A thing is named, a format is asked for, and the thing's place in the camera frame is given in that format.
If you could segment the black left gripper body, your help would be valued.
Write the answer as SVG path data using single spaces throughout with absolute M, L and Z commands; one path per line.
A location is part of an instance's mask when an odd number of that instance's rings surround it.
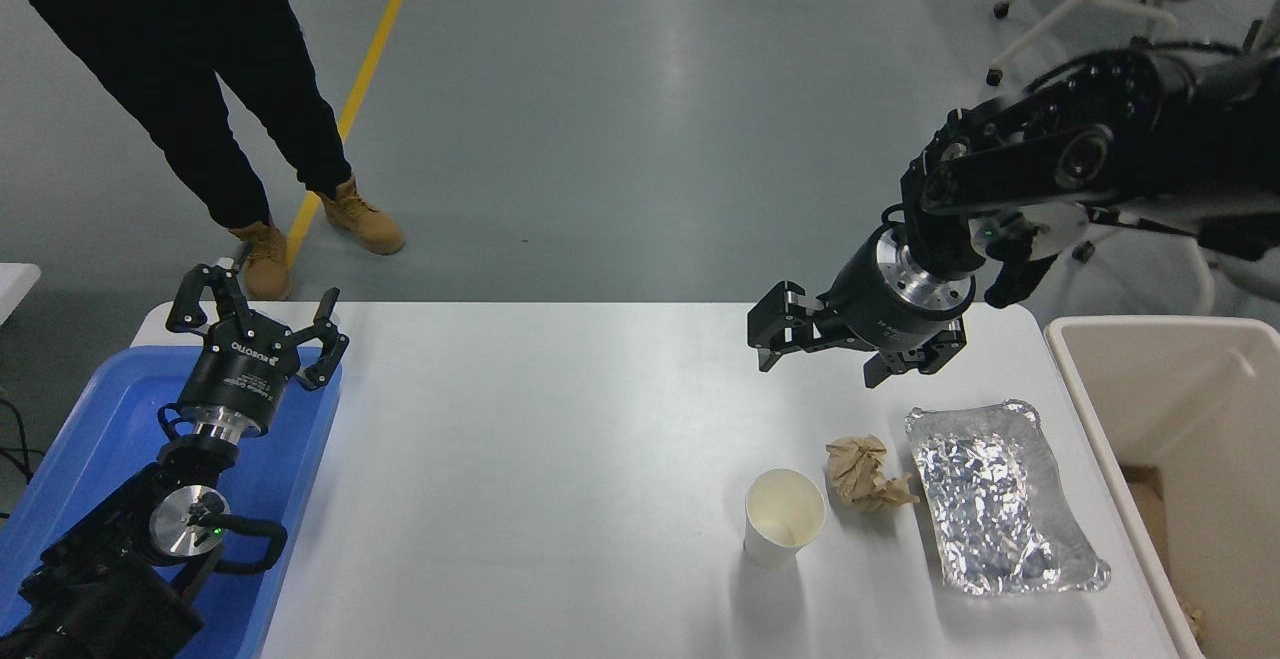
M 248 328 L 233 317 L 214 322 L 180 392 L 182 421 L 232 422 L 242 434 L 266 434 L 300 369 L 291 337 L 291 328 L 265 314 L 251 314 Z

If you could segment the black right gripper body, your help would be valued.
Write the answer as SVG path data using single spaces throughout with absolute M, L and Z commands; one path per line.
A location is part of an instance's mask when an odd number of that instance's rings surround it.
M 901 229 L 879 229 L 841 267 L 822 299 L 864 343 L 906 352 L 963 316 L 966 282 L 924 270 Z

